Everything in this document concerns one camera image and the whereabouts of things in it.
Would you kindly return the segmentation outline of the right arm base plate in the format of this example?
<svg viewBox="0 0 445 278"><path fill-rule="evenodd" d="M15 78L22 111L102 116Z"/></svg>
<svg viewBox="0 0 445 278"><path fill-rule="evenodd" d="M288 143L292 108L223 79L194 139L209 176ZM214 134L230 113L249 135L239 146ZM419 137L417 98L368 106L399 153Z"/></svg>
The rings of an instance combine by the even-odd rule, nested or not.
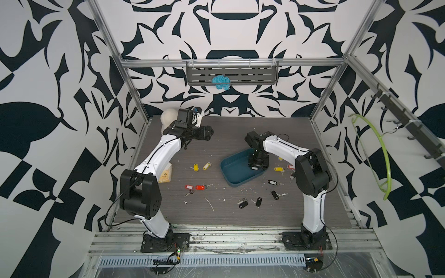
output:
<svg viewBox="0 0 445 278"><path fill-rule="evenodd" d="M283 232L282 243L286 250L332 250L329 235L326 231L321 230L317 233L303 232Z"/></svg>

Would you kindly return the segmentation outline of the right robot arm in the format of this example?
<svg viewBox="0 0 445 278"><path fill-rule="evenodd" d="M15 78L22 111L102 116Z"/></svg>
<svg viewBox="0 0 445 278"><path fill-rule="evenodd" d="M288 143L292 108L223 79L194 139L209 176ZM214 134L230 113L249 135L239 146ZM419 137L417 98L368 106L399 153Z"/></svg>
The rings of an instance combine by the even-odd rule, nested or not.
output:
<svg viewBox="0 0 445 278"><path fill-rule="evenodd" d="M248 158L250 167L267 169L270 154L294 167L294 180L304 196L302 231L309 235L325 231L324 200L332 175L321 150L298 147L271 132L249 132L245 141L253 150Z"/></svg>

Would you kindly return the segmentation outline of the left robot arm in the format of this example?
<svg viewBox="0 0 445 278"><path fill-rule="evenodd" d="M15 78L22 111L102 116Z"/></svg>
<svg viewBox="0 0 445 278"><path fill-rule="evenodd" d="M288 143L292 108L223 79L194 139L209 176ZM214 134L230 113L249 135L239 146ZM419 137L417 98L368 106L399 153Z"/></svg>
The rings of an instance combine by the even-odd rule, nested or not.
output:
<svg viewBox="0 0 445 278"><path fill-rule="evenodd" d="M155 239L168 237L170 231L161 212L159 179L170 160L192 140L212 138L212 127L201 124L203 116L201 108L179 109L175 120L163 123L159 143L147 158L121 174L119 208L140 221Z"/></svg>

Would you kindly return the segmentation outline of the long yellow key tag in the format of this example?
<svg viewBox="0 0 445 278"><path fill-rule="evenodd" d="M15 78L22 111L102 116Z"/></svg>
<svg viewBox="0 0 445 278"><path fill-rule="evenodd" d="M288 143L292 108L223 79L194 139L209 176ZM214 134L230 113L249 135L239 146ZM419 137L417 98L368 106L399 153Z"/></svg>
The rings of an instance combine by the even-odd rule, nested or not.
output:
<svg viewBox="0 0 445 278"><path fill-rule="evenodd" d="M207 162L204 166L203 166L203 170L207 170L208 168L210 168L212 165L211 162Z"/></svg>

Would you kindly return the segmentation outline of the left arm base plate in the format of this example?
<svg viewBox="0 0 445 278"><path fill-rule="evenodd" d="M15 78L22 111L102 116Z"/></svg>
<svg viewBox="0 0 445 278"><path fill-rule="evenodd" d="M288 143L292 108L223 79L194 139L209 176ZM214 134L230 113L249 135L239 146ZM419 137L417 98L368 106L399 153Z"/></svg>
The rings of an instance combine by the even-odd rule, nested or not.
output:
<svg viewBox="0 0 445 278"><path fill-rule="evenodd" d="M190 234L188 233L171 233L169 232L165 238L160 239L149 234L143 235L141 244L141 253L172 253L180 250L187 251L190 244Z"/></svg>

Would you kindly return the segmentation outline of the teal plastic storage box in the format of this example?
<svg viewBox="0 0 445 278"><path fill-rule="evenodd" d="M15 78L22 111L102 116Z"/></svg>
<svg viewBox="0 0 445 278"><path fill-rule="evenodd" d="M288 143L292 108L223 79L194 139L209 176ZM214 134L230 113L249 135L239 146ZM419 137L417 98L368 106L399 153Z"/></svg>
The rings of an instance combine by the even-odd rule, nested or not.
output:
<svg viewBox="0 0 445 278"><path fill-rule="evenodd" d="M253 149L246 149L221 161L220 169L229 186L237 188L266 172L267 168L255 166L252 169L248 165L249 156L253 153Z"/></svg>

